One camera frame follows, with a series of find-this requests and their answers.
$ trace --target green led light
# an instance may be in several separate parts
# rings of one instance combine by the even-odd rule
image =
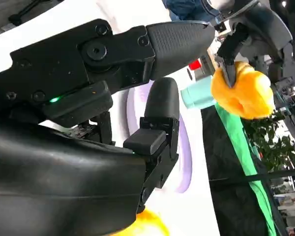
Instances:
[[[53,103],[53,102],[58,102],[60,100],[61,97],[55,97],[53,99],[51,99],[49,102]]]

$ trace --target yellow object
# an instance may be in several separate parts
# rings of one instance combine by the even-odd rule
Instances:
[[[236,83],[229,88],[218,68],[211,82],[211,93],[231,114],[245,119],[264,118],[275,109],[269,78],[245,62],[236,62]]]
[[[111,236],[169,236],[162,220],[153,212],[144,210],[137,215],[136,221],[123,231]]]

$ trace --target teal cup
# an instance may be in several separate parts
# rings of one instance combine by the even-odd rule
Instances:
[[[188,109],[204,109],[213,106],[216,101],[211,94],[212,76],[207,76],[180,92],[182,100]]]

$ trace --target black plastic housing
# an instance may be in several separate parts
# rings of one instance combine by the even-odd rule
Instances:
[[[146,165],[124,148],[0,121],[0,236],[90,236],[136,219]]]

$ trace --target red object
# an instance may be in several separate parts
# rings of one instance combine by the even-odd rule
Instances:
[[[201,67],[202,67],[202,65],[201,65],[201,62],[199,59],[197,59],[194,62],[192,62],[191,64],[189,64],[190,70],[197,70]]]

